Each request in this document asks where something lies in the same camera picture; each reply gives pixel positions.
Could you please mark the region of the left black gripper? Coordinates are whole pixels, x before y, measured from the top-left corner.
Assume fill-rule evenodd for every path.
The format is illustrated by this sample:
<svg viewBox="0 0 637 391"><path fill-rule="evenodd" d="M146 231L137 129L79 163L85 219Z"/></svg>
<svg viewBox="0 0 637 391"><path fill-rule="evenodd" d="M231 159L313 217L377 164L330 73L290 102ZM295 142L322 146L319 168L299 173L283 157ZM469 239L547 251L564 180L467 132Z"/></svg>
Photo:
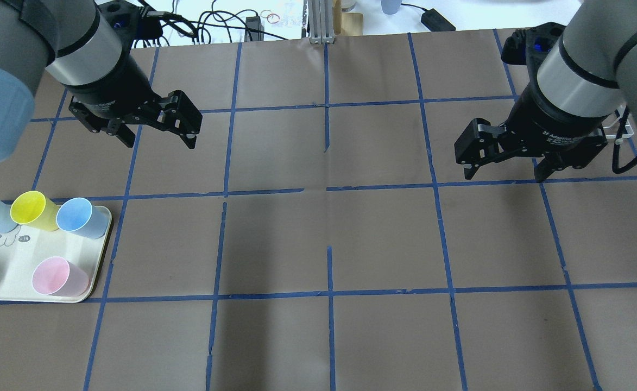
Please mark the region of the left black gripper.
<svg viewBox="0 0 637 391"><path fill-rule="evenodd" d="M131 57L122 52L115 68L98 81L85 86L69 86L72 99L68 110L88 131L105 131L127 148L133 148L136 135L124 121L134 114L134 123L179 136L187 148L194 149L203 115L184 91L159 96L147 75Z"/></svg>

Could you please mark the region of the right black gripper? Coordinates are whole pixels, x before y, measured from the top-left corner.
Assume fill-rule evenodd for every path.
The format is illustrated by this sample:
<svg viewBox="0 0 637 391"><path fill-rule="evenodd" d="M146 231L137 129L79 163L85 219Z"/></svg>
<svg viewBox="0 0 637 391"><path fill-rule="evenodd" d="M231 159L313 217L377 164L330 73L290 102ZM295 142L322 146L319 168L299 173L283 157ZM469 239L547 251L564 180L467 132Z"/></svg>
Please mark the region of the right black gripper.
<svg viewBox="0 0 637 391"><path fill-rule="evenodd" d="M600 122L566 113L549 102L537 82L530 81L514 104L506 127L474 118L454 143L455 161L472 180L479 168L507 157L499 138L506 132L506 150L517 156L544 158L534 166L534 180L543 183L572 162L589 162L607 146Z"/></svg>

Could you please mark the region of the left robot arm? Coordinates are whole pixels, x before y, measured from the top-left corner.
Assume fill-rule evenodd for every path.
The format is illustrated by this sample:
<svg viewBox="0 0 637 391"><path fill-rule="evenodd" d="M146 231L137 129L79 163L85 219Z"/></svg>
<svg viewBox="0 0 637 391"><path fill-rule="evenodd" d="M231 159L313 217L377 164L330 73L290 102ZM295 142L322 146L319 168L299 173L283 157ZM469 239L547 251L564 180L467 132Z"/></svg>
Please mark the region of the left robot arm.
<svg viewBox="0 0 637 391"><path fill-rule="evenodd" d="M170 132L193 149L203 119L182 91L159 96L130 56L137 40L157 37L181 15L148 2L0 1L0 162L34 117L48 73L72 94L68 109L85 129L132 148L131 125Z"/></svg>

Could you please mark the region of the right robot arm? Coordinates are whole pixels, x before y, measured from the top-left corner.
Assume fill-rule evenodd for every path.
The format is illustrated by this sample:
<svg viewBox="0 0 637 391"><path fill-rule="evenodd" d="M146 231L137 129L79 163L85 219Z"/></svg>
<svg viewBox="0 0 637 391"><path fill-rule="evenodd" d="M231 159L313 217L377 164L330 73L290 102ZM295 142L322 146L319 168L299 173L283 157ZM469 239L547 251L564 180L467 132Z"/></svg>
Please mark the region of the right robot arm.
<svg viewBox="0 0 637 391"><path fill-rule="evenodd" d="M607 146L603 122L621 104L637 126L637 1L584 1L566 26L515 30L500 57L527 67L529 82L502 124L474 118L455 141L467 180L514 157L540 160L537 182L582 169Z"/></svg>

